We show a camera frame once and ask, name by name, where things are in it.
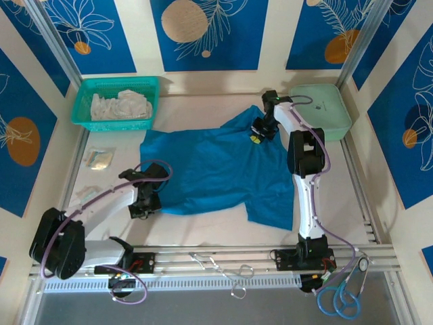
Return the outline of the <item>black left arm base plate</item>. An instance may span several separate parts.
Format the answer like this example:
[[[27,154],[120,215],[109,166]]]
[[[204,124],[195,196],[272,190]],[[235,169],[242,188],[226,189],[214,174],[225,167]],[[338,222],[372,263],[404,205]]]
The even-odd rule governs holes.
[[[152,274],[154,273],[155,257],[155,253],[132,253],[132,255],[122,258],[119,263],[109,266],[116,266],[134,274]],[[114,274],[115,272],[118,271],[106,266],[94,267],[94,274],[96,275]]]

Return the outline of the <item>blue stethoscope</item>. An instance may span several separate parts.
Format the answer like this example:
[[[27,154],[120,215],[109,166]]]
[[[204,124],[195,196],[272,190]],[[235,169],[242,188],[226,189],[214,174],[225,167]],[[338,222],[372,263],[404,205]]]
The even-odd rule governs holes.
[[[369,273],[370,258],[363,253],[354,262],[351,270],[337,284],[327,284],[316,294],[317,307],[329,317],[356,320],[362,310],[361,297]],[[349,284],[356,276],[361,277],[358,289],[350,289]]]

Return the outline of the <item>aluminium frame post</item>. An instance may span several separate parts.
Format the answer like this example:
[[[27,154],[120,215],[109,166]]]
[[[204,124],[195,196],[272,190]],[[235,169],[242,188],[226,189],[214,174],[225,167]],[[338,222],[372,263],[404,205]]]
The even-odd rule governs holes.
[[[361,61],[366,49],[373,39],[386,13],[390,9],[393,0],[375,0],[371,11],[368,13],[359,35],[350,50],[345,63],[342,65],[340,75],[335,86],[342,90],[346,82],[350,79]]]
[[[43,4],[40,0],[24,0],[24,3],[30,17],[66,73],[71,85],[78,90],[83,81],[81,73]]]

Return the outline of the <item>aluminium frame rail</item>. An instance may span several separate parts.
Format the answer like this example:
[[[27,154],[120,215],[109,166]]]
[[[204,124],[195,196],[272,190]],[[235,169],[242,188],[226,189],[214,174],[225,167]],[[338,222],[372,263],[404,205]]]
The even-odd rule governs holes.
[[[351,251],[348,246],[331,245],[337,265],[335,271],[340,271],[351,259],[357,260],[363,253],[370,258],[369,270],[371,272],[399,272],[401,271],[396,253],[390,244],[362,245]],[[254,268],[256,274],[265,272],[299,272],[312,274],[320,271],[277,271],[275,262],[269,253],[273,249],[294,249],[282,246],[138,246],[138,253],[155,253],[154,273],[157,275],[175,276],[179,274],[204,274],[213,270],[203,270],[193,261],[188,253],[210,255],[223,268],[236,270],[246,264]]]

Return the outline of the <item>teal plastic basket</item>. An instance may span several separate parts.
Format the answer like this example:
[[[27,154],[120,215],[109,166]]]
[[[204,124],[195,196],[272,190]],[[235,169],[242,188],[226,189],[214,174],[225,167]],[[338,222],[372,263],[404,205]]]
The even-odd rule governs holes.
[[[117,98],[118,93],[131,90],[143,95],[152,105],[149,118],[94,121],[91,118],[93,96],[105,99]],[[158,111],[160,83],[155,76],[105,77],[85,79],[78,90],[70,115],[71,122],[88,131],[137,131],[148,130],[154,125]]]

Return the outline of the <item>grey metal panel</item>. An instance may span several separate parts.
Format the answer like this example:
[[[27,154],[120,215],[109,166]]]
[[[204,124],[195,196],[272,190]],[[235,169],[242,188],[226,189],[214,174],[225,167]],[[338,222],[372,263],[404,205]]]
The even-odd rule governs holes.
[[[400,325],[390,298],[363,297],[353,321],[323,314],[314,296],[292,289],[251,290],[237,300],[222,290],[150,292],[138,305],[106,293],[48,294],[34,325]]]

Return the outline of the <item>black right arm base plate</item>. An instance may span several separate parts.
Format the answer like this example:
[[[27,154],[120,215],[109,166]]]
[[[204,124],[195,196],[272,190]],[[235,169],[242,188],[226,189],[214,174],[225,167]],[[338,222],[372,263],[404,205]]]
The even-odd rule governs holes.
[[[273,249],[269,253],[275,262],[277,271],[320,271],[333,272],[336,268],[334,252],[328,249],[323,257],[301,260],[296,249]]]

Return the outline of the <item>metal forceps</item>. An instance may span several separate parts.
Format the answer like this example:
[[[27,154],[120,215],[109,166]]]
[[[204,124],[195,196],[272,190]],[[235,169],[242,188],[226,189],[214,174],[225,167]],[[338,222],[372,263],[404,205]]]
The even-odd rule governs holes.
[[[209,260],[209,257],[211,257],[210,255],[201,255],[199,253],[193,253],[193,252],[188,253],[188,255],[191,257],[191,259],[193,261],[195,261],[196,263],[198,263],[198,265],[203,270],[213,270],[213,271],[219,273],[218,271],[216,271],[214,269],[213,264],[210,262],[210,260]],[[243,279],[251,279],[251,278],[253,278],[253,276],[254,276],[254,268],[253,267],[251,267],[251,268],[252,269],[245,268],[243,270],[242,275],[246,277],[246,278],[243,278]]]
[[[216,271],[218,271],[223,277],[227,278],[231,284],[231,296],[235,299],[242,300],[246,297],[246,288],[240,284],[238,280],[236,280],[236,277],[240,278],[246,278],[242,275],[242,272],[245,268],[252,269],[250,266],[243,264],[240,266],[240,268],[235,271],[230,271],[228,269],[223,269],[212,257],[209,257],[210,262],[213,264],[213,267]],[[240,289],[243,292],[243,295],[238,295],[236,293],[236,290]]]

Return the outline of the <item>blue t-shirt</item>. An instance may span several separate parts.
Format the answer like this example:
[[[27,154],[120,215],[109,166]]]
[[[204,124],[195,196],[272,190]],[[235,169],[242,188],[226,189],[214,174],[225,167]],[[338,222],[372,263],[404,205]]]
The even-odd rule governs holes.
[[[216,129],[149,130],[141,160],[163,160],[173,176],[162,189],[162,211],[208,213],[245,204],[248,220],[292,230],[294,184],[280,139],[255,144],[250,127],[263,113],[251,106]]]

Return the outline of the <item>mint green lidded box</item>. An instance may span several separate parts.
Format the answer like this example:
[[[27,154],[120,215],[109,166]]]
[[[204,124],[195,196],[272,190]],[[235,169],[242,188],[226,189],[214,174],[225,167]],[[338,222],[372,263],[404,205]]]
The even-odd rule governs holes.
[[[327,142],[340,141],[352,126],[350,115],[342,96],[334,84],[297,85],[289,90],[289,96],[297,100],[308,96],[313,101],[296,107],[299,115],[312,127],[322,128]]]

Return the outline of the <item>clear plastic packet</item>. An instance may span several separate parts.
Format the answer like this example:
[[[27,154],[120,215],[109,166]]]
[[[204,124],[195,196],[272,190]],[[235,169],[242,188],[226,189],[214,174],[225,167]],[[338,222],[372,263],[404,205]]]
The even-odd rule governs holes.
[[[84,166],[94,171],[107,169],[112,164],[115,152],[115,148],[90,147],[85,151]]]

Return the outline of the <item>white t-shirt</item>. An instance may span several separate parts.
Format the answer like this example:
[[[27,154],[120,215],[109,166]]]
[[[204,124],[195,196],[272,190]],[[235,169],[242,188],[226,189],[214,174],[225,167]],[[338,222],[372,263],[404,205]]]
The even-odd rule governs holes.
[[[90,112],[92,121],[148,119],[153,115],[153,106],[144,95],[127,89],[118,92],[117,98],[95,93]]]

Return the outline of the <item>aluminium side rail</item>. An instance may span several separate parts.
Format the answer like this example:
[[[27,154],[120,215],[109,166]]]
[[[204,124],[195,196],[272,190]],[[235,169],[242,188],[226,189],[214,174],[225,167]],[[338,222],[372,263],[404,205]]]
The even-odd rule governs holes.
[[[70,163],[66,170],[66,178],[63,182],[59,202],[55,205],[55,208],[59,211],[65,210],[70,204],[72,191],[74,189],[78,171],[80,169],[80,165],[85,153],[88,138],[89,131],[86,129],[82,129],[77,139],[74,150],[72,151],[72,158],[70,159]]]
[[[354,156],[352,155],[352,152],[349,148],[348,141],[344,138],[340,141],[340,143],[346,165],[348,167],[352,186],[355,191],[355,196],[361,210],[363,225],[367,234],[368,242],[370,244],[381,244],[382,239],[380,238],[380,234],[378,233],[375,220],[373,218],[373,215],[371,214],[371,208],[368,203],[367,195],[363,189],[363,184],[361,183]]]

